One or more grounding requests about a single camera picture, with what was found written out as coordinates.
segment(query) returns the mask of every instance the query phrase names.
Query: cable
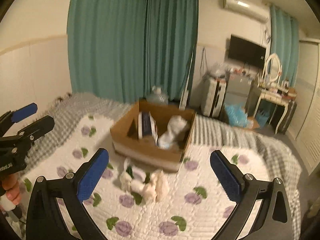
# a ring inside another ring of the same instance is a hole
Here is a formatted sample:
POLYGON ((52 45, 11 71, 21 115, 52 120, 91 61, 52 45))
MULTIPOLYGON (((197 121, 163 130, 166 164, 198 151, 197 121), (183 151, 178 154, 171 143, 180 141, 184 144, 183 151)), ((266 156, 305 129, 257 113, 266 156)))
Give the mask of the cable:
POLYGON ((270 40, 271 40, 271 35, 269 34, 268 26, 265 25, 263 28, 261 46, 263 45, 264 41, 265 41, 265 44, 269 44, 270 40))
POLYGON ((202 75, 202 77, 204 77, 204 69, 202 69, 202 65, 204 64, 203 60, 205 59, 205 64, 206 64, 206 70, 208 72, 208 62, 207 62, 207 53, 205 51, 205 47, 203 47, 202 49, 202 53, 201 53, 201 64, 200 64, 200 69, 199 72, 202 75))

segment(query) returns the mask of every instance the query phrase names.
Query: human hand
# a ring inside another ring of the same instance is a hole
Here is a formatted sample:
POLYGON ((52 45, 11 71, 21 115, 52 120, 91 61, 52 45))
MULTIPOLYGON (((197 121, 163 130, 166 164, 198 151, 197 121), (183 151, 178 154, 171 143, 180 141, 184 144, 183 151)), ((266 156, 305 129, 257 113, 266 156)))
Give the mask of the human hand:
POLYGON ((1 184, 3 189, 7 191, 7 198, 12 201, 14 205, 18 205, 22 196, 20 193, 19 182, 17 181, 17 175, 10 174, 9 176, 1 179, 1 184))

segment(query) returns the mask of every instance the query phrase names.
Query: television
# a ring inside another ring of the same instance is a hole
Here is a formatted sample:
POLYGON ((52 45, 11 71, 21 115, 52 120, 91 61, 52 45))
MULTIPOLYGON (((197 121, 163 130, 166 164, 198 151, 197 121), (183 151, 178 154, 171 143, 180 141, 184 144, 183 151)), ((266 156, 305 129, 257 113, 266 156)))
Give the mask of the television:
POLYGON ((263 69, 265 57, 265 47, 231 35, 228 58, 263 69))

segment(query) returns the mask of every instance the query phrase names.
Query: blue gripper pad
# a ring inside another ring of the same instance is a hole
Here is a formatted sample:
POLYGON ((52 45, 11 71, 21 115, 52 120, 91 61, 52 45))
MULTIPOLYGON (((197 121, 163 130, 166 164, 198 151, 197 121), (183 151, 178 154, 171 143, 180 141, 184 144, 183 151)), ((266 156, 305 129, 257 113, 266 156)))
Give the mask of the blue gripper pad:
POLYGON ((11 122, 17 123, 23 119, 35 114, 38 110, 38 106, 35 103, 27 105, 17 111, 14 111, 11 116, 11 122))
POLYGON ((224 191, 231 201, 239 203, 241 200, 241 185, 227 167, 226 163, 220 158, 217 151, 211 153, 210 165, 224 191))
POLYGON ((80 203, 90 198, 108 163, 109 153, 103 149, 78 183, 77 198, 80 203))

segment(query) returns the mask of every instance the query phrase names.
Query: metal screw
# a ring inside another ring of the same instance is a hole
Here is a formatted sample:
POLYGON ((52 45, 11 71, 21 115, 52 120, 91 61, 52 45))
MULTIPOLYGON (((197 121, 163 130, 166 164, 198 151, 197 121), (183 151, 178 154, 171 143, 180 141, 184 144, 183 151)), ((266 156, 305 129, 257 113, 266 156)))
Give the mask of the metal screw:
POLYGON ((252 174, 246 174, 244 176, 247 180, 253 180, 254 179, 254 176, 252 174))
POLYGON ((74 176, 73 172, 68 172, 68 173, 66 174, 66 178, 67 178, 67 179, 72 179, 73 176, 74 176))
POLYGON ((42 182, 44 180, 44 177, 43 176, 40 176, 37 178, 37 182, 42 182))
POLYGON ((282 180, 280 178, 275 178, 277 184, 282 184, 282 180))

